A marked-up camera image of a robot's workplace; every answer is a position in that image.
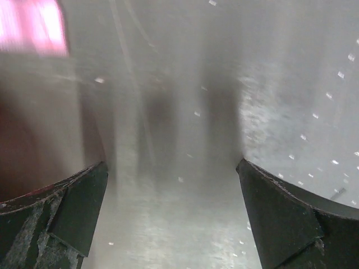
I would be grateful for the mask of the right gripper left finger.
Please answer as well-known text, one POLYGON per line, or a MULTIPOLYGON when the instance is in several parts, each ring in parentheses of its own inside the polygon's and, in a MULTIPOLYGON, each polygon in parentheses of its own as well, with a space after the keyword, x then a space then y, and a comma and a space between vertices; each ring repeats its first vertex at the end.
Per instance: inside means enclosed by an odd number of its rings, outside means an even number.
POLYGON ((107 165, 99 162, 1 202, 1 268, 81 268, 107 182, 107 165))

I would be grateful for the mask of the red patterned book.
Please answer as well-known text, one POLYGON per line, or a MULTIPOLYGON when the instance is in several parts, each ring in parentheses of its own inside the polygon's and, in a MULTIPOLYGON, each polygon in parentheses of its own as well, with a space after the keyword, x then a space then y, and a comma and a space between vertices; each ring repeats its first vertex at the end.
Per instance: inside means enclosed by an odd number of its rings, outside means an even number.
POLYGON ((58 1, 1 1, 1 52, 67 55, 58 1))

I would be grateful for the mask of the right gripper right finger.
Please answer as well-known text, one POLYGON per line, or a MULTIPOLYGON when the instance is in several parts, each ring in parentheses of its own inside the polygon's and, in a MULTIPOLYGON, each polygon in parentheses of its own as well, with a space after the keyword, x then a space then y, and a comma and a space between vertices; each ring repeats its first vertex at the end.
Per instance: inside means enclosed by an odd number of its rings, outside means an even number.
POLYGON ((358 209, 246 159, 236 172, 262 268, 358 268, 358 209))

